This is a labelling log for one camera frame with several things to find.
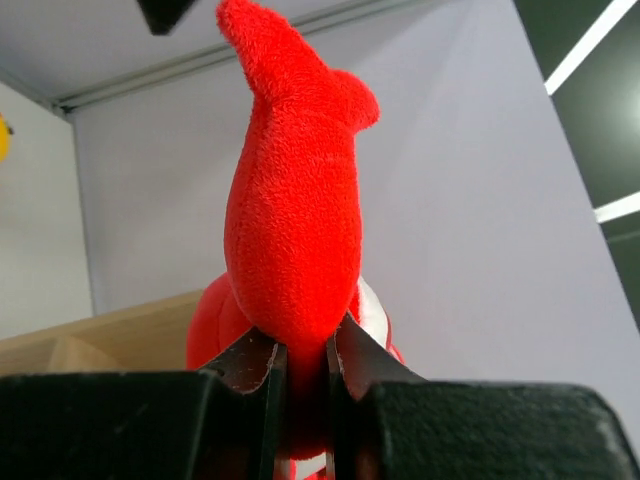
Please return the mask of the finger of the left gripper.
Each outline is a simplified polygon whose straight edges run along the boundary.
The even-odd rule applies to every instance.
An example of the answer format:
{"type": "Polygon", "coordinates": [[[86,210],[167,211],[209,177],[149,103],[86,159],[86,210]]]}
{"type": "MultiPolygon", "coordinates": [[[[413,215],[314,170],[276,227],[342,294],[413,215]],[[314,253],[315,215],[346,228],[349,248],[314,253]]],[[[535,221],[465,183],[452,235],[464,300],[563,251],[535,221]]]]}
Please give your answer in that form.
{"type": "Polygon", "coordinates": [[[170,35],[197,0],[137,0],[152,35],[170,35]]]}

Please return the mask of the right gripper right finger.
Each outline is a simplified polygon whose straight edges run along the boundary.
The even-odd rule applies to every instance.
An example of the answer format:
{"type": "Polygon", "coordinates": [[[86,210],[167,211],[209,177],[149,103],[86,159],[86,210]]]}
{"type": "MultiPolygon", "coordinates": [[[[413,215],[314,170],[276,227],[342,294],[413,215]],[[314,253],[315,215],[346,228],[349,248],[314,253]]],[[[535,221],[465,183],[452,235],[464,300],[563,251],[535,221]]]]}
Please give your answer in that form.
{"type": "Polygon", "coordinates": [[[621,423],[570,384],[427,380],[351,317],[327,344],[333,479],[635,479],[621,423]]]}

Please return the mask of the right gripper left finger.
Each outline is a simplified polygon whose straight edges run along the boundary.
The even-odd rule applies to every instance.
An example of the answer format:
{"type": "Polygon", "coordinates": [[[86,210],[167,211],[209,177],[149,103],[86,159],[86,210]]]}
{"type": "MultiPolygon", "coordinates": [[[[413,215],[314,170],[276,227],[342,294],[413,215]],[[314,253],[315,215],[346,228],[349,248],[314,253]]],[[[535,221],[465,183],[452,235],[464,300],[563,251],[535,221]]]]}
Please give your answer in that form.
{"type": "Polygon", "coordinates": [[[251,330],[196,371],[1,381],[5,479],[269,479],[286,348],[251,330]]]}

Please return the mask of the red shark plush front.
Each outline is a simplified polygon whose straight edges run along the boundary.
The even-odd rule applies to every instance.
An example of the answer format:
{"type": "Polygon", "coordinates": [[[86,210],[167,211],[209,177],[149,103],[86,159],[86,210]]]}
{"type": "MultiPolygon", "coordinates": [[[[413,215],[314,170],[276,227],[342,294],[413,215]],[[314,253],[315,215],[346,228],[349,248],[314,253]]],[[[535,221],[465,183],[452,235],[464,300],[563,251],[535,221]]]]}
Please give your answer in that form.
{"type": "Polygon", "coordinates": [[[203,292],[186,365],[203,366],[257,328],[287,348],[292,469],[326,475],[326,343],[351,315],[393,352],[389,316],[361,275],[356,135],[379,117],[350,72],[327,65],[277,12],[223,1],[220,31],[237,53],[253,104],[226,207],[225,272],[203,292]]]}

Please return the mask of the yellow frog plush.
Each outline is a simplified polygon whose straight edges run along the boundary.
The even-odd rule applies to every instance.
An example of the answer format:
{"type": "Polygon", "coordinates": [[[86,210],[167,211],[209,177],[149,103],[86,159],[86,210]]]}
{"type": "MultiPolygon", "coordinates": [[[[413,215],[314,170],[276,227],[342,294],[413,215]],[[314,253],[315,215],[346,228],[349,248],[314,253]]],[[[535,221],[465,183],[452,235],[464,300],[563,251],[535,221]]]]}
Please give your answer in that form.
{"type": "Polygon", "coordinates": [[[13,128],[5,117],[0,115],[0,162],[3,162],[9,154],[13,135],[13,128]]]}

